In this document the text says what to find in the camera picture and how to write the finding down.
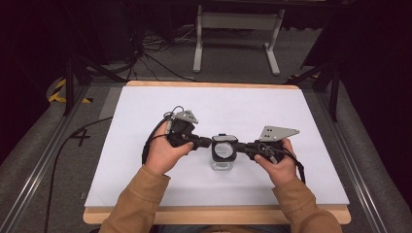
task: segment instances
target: person's left hand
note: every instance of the person's left hand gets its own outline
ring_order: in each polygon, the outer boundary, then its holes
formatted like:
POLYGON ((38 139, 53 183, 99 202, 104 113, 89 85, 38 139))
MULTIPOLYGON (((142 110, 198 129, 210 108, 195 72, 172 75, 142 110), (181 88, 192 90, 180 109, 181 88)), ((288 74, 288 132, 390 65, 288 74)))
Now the person's left hand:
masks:
MULTIPOLYGON (((164 122, 156 130, 154 137, 163 135, 166 132, 167 122, 164 122)), ((157 137, 152 140, 149 149, 146 167, 161 175, 170 171, 178 162, 178 160, 188 154, 193 148, 193 143, 186 143, 178 148, 173 148, 166 139, 166 135, 157 137)))

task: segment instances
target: forearm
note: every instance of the forearm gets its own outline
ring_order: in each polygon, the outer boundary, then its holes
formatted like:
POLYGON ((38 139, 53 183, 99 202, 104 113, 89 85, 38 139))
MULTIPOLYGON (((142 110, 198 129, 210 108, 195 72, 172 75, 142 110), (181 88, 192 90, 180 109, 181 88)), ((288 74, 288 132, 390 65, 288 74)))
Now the forearm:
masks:
POLYGON ((100 232, 149 232, 169 180, 143 166, 120 194, 100 232))
POLYGON ((315 195, 298 178, 282 187, 274 187, 273 192, 291 223, 292 233, 342 232, 337 219, 318 208, 315 195))

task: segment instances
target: white board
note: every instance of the white board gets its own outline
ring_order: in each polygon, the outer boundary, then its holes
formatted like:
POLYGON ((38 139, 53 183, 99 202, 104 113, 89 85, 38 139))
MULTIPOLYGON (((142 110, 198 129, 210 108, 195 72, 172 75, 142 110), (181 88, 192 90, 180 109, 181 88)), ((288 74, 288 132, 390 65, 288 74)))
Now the white board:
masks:
MULTIPOLYGON (((318 204, 349 204, 325 144, 300 89, 126 86, 108 132, 85 203, 113 207, 141 167, 143 146, 166 112, 192 110, 201 137, 225 133, 239 142, 258 139, 264 125, 298 129, 291 136, 307 185, 318 204)), ((243 153, 233 169, 214 171, 211 147, 179 160, 160 206, 238 206, 278 204, 267 173, 243 153)))

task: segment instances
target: wooden edge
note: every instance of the wooden edge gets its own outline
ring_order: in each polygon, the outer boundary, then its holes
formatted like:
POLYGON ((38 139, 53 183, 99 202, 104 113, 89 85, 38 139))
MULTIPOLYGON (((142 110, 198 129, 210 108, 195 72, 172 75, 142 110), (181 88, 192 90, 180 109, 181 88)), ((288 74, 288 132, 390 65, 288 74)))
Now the wooden edge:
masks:
POLYGON ((296 85, 283 84, 252 84, 252 83, 188 83, 159 81, 130 81, 126 86, 178 86, 178 87, 237 87, 237 88, 277 88, 299 89, 296 85))
MULTIPOLYGON (((340 224, 351 222, 346 205, 318 205, 331 212, 340 224)), ((86 208, 84 221, 101 224, 113 208, 86 208)), ((160 207, 154 224, 289 224, 279 207, 160 207)))

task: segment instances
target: finger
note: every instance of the finger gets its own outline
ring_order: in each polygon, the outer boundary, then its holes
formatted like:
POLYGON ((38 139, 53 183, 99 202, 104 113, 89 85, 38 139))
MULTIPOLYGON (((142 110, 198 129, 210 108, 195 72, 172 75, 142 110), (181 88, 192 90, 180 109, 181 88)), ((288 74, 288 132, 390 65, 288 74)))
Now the finger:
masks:
POLYGON ((176 152, 176 155, 178 155, 179 157, 182 157, 183 155, 188 154, 192 148, 193 148, 193 142, 189 142, 189 143, 186 143, 184 145, 181 145, 175 148, 175 152, 176 152))
POLYGON ((273 163, 267 161, 264 157, 261 155, 255 155, 255 161, 260 165, 267 173, 271 170, 271 167, 273 166, 273 163))
POLYGON ((286 150, 288 150, 289 152, 291 152, 294 157, 296 157, 296 155, 295 155, 294 152, 293 152, 291 140, 289 140, 289 139, 287 139, 287 138, 282 139, 282 146, 283 146, 284 149, 286 149, 286 150))
POLYGON ((167 124, 168 124, 168 122, 169 122, 169 120, 166 120, 165 122, 163 122, 159 127, 158 127, 158 129, 156 130, 156 132, 155 132, 155 136, 157 136, 157 135, 162 135, 162 134, 165 134, 166 133, 166 129, 167 129, 167 124))

